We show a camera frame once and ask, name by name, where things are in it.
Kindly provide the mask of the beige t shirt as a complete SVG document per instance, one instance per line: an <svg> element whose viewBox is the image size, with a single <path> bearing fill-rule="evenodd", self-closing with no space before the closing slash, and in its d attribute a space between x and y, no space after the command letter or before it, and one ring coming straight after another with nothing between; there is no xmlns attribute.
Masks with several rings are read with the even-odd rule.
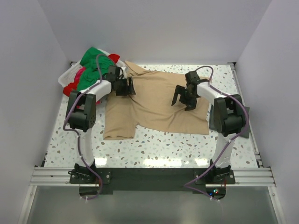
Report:
<svg viewBox="0 0 299 224"><path fill-rule="evenodd" d="M136 94L107 97L105 111L105 140L132 139L136 126L187 134L209 134L207 112L209 102L198 98L194 110L186 111L185 105L172 105L175 87L186 84L184 74L146 70L126 61L127 75L133 78Z"/></svg>

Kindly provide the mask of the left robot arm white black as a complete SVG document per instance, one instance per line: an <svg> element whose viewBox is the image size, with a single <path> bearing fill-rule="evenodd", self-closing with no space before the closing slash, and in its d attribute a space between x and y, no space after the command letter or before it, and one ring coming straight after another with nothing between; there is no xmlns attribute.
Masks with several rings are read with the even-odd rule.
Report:
<svg viewBox="0 0 299 224"><path fill-rule="evenodd" d="M92 128L96 122L96 103L109 93L116 96L135 95L133 78L122 67L112 65L94 84L81 91L71 91L63 130L73 131L77 137L77 158L71 179L92 183L99 180L92 150Z"/></svg>

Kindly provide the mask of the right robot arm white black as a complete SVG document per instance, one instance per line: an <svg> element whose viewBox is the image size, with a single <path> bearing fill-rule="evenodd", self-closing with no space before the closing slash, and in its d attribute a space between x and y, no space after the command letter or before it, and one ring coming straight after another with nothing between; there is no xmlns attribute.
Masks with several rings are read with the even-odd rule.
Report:
<svg viewBox="0 0 299 224"><path fill-rule="evenodd" d="M202 178L213 183L219 183L231 170L231 154L235 140L249 126L249 116L239 94L229 95L212 85L214 71L211 70L209 79L202 79L197 71L185 74L186 86L175 87L172 105L179 100L186 106L186 111L196 108L197 99L204 98L213 106L212 117L218 133L216 150L210 160L210 166L188 184Z"/></svg>

